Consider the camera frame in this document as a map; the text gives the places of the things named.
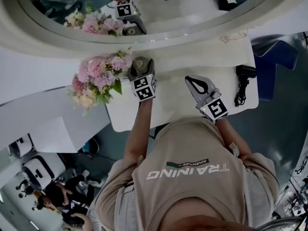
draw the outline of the pink flower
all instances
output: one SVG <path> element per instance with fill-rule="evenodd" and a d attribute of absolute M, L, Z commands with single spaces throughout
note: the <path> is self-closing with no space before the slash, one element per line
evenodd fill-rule
<path fill-rule="evenodd" d="M 116 33 L 117 33 L 118 35 L 123 35 L 124 22 L 118 20 L 118 21 L 115 22 L 115 25 L 116 25 L 116 27 L 117 27 Z"/>
<path fill-rule="evenodd" d="M 111 86 L 113 85 L 116 77 L 112 74 L 111 71 L 106 71 L 101 76 L 96 77 L 94 79 L 94 85 L 101 91 L 104 86 Z"/>
<path fill-rule="evenodd" d="M 86 14 L 86 18 L 85 18 L 85 21 L 92 21 L 92 22 L 95 22 L 97 21 L 97 18 L 94 14 Z"/>
<path fill-rule="evenodd" d="M 92 21 L 92 20 L 85 20 L 84 24 L 82 25 L 82 31 L 86 33 L 95 33 L 97 34 L 98 31 L 100 30 L 100 27 L 97 23 L 97 21 Z"/>
<path fill-rule="evenodd" d="M 99 77 L 105 69 L 105 61 L 101 57 L 95 57 L 89 62 L 88 72 L 93 78 Z"/>
<path fill-rule="evenodd" d="M 101 77 L 97 77 L 94 79 L 94 83 L 95 86 L 97 86 L 97 88 L 101 91 L 103 89 L 103 87 L 106 85 L 106 78 L 101 76 Z"/>
<path fill-rule="evenodd" d="M 123 61 L 124 61 L 124 68 L 126 69 L 129 68 L 133 63 L 131 54 L 126 54 L 125 57 L 123 57 Z"/>
<path fill-rule="evenodd" d="M 83 83 L 79 81 L 77 76 L 75 75 L 72 81 L 74 92 L 81 94 L 83 90 Z"/>
<path fill-rule="evenodd" d="M 78 79 L 82 83 L 86 83 L 88 81 L 88 62 L 83 61 L 79 65 Z"/>
<path fill-rule="evenodd" d="M 114 83 L 114 81 L 116 80 L 115 79 L 116 77 L 112 74 L 111 71 L 106 71 L 105 76 L 107 78 L 106 84 L 108 86 L 111 86 Z"/>
<path fill-rule="evenodd" d="M 111 18 L 108 18 L 104 21 L 104 26 L 107 30 L 113 30 L 115 28 L 115 21 Z"/>
<path fill-rule="evenodd" d="M 108 35 L 108 30 L 104 27 L 102 27 L 97 34 L 101 34 L 101 35 Z"/>
<path fill-rule="evenodd" d="M 123 61 L 122 58 L 115 56 L 112 60 L 111 60 L 111 66 L 114 70 L 121 70 L 122 68 L 125 67 L 125 62 Z"/>

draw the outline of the blue chair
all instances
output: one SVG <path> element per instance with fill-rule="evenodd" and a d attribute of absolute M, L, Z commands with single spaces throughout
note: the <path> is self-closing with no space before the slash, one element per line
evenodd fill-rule
<path fill-rule="evenodd" d="M 278 40 L 254 51 L 254 57 L 259 99 L 270 101 L 274 96 L 277 64 L 293 70 L 298 51 L 288 43 Z"/>

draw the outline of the white wall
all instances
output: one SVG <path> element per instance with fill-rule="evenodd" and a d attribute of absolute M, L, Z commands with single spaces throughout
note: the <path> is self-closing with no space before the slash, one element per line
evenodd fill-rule
<path fill-rule="evenodd" d="M 83 110 L 80 107 L 74 107 L 65 88 L 31 94 L 0 106 L 0 148 L 62 117 L 73 146 L 79 150 L 87 140 L 109 124 L 109 117 L 105 105 L 94 107 L 85 116 L 82 116 Z"/>
<path fill-rule="evenodd" d="M 71 85 L 78 64 L 78 60 L 34 57 L 0 47 L 0 104 Z"/>
<path fill-rule="evenodd" d="M 20 191 L 16 190 L 15 187 L 19 185 L 23 179 L 24 178 L 22 176 L 16 175 L 2 188 L 2 191 L 17 207 L 22 215 L 24 215 L 26 219 L 33 221 L 41 231 L 57 230 L 59 225 L 62 223 L 62 216 L 60 214 L 47 209 L 33 211 L 32 207 L 34 206 L 34 201 L 36 200 L 36 197 L 33 195 L 23 198 L 18 197 Z M 23 229 L 18 229 L 18 231 L 36 231 L 36 229 L 27 228 L 25 227 Z"/>

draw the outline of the floor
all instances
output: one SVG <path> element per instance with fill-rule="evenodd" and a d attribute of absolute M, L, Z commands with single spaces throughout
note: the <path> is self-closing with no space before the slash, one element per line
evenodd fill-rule
<path fill-rule="evenodd" d="M 296 167 L 308 131 L 308 50 L 302 34 L 280 39 L 299 51 L 295 70 L 277 66 L 274 99 L 260 100 L 256 109 L 231 115 L 228 120 L 253 152 L 260 152 L 274 161 L 282 191 Z M 128 135 L 129 131 L 117 133 L 109 124 L 96 135 L 99 155 L 93 160 L 74 156 L 76 164 L 87 168 L 93 178 L 102 178 L 115 160 L 123 158 Z M 153 139 L 149 138 L 149 149 L 152 144 Z"/>

